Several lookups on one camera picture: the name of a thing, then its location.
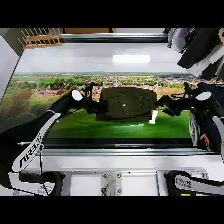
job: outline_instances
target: black cable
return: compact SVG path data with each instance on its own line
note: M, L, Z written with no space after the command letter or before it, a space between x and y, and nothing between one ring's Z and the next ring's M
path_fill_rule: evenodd
M39 156L39 158L40 158L40 176L41 176L41 178L42 178L42 184L43 184L43 187L44 187L44 190L46 191L46 194L47 194L47 196L49 196L49 194L48 194L48 192L47 192L47 188L46 188L46 186L45 186L45 184L44 184L44 178L43 178L43 164L42 164L42 153L41 153L41 150L40 150L40 156Z

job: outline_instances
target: white circular cap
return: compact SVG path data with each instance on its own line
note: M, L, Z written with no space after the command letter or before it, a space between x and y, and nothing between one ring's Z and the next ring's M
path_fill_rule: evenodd
M83 98L78 90L72 90L72 97L77 101L80 101Z
M196 96L195 98L199 101L204 101L207 100L211 97L212 93L211 92L203 92L201 94L199 94L198 96Z

